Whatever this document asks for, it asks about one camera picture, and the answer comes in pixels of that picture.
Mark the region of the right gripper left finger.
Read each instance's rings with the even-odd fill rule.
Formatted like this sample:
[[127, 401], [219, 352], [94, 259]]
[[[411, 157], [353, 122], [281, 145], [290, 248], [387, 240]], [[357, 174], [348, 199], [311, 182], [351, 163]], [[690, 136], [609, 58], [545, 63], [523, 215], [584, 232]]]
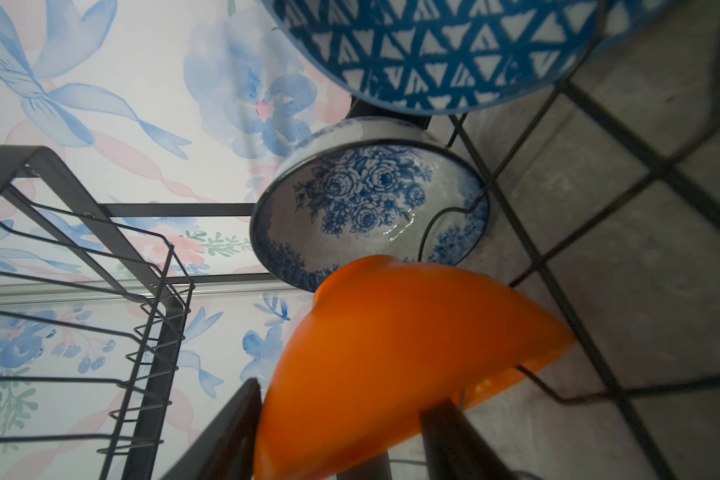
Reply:
[[252, 479], [261, 411], [260, 384], [248, 379], [163, 479]]

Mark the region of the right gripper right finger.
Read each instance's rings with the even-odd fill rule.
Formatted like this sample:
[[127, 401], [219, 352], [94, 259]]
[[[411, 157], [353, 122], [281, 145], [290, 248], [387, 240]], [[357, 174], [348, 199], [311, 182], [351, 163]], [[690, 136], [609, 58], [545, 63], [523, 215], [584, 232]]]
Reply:
[[419, 422], [431, 479], [516, 479], [451, 400], [422, 411]]

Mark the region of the orange plastic bowl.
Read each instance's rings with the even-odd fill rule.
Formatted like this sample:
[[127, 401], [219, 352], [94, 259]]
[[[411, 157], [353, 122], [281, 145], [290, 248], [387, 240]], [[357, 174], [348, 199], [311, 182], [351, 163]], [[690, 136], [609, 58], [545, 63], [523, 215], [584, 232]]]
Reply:
[[332, 273], [265, 396], [253, 473], [322, 479], [419, 434], [419, 415], [474, 407], [575, 343], [519, 292], [452, 266], [371, 256]]

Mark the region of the blue floral bowl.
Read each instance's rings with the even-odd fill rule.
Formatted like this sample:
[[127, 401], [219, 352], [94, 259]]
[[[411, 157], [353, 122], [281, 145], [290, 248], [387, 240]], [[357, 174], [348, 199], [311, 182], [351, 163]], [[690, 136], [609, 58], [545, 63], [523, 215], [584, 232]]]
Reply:
[[490, 219], [485, 183], [430, 132], [398, 119], [345, 119], [300, 142], [257, 200], [250, 243], [283, 282], [314, 292], [358, 259], [455, 266]]

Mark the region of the black wire dish rack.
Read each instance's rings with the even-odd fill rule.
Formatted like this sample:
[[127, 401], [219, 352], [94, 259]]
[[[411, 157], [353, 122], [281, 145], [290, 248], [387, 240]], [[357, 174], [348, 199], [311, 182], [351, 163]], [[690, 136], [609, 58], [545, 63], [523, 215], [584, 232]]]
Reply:
[[[251, 202], [268, 186], [282, 158], [267, 150], [263, 134], [243, 133], [230, 121], [201, 112], [210, 90], [186, 86], [187, 75], [223, 87], [218, 102], [251, 93], [264, 101], [276, 79], [317, 96], [288, 120], [315, 132], [343, 118], [349, 94], [298, 52], [259, 1], [118, 1], [103, 44], [60, 77], [39, 79], [47, 92], [72, 83], [103, 87], [123, 98], [150, 123], [191, 141], [180, 159], [159, 147], [133, 121], [68, 109], [95, 143], [53, 143], [22, 109], [18, 91], [0, 77], [0, 144], [47, 145], [56, 151], [98, 201], [114, 203]], [[649, 147], [670, 160], [692, 134], [711, 121], [713, 50], [720, 38], [720, 1], [680, 1], [655, 23], [580, 67], [572, 81]], [[485, 167], [498, 174], [518, 220], [543, 256], [586, 221], [614, 203], [648, 167], [560, 94], [509, 163], [502, 162], [552, 93], [545, 87], [504, 104], [469, 113], [463, 124]], [[675, 165], [692, 186], [720, 206], [720, 130]], [[532, 259], [496, 206], [488, 231], [460, 267], [517, 289], [562, 319]], [[263, 272], [253, 252], [243, 251], [247, 219], [139, 220], [175, 241], [191, 274]], [[62, 248], [0, 229], [0, 270], [64, 281], [92, 280], [93, 273]], [[700, 379], [720, 374], [720, 231], [661, 180], [637, 192], [618, 211], [587, 230], [547, 265], [583, 325], [624, 387]], [[263, 339], [274, 315], [262, 292], [231, 293], [232, 285], [198, 285], [190, 320], [210, 329], [188, 349], [218, 385], [201, 386], [199, 371], [177, 372], [176, 400], [168, 409], [166, 443], [155, 478], [183, 454], [241, 383], [249, 364], [264, 373], [265, 360], [245, 353], [249, 330]], [[85, 377], [118, 373], [125, 350], [105, 351], [100, 334], [64, 335], [44, 328], [16, 331], [0, 323], [0, 373], [61, 373]], [[562, 407], [524, 380], [468, 414], [492, 448], [513, 468], [543, 479], [657, 479], [615, 406]], [[29, 399], [26, 427], [13, 433], [66, 433], [106, 416], [116, 387], [38, 386]], [[641, 416], [677, 479], [720, 479], [720, 388], [636, 399]], [[0, 446], [0, 479], [95, 479], [101, 442]]]

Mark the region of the blue triangle pattern bowl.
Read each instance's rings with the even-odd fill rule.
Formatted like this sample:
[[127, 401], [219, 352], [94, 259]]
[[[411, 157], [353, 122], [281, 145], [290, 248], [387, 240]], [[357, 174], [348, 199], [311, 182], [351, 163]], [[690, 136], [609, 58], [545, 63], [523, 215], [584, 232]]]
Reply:
[[358, 99], [400, 113], [447, 115], [571, 75], [668, 3], [284, 0], [265, 7], [318, 70]]

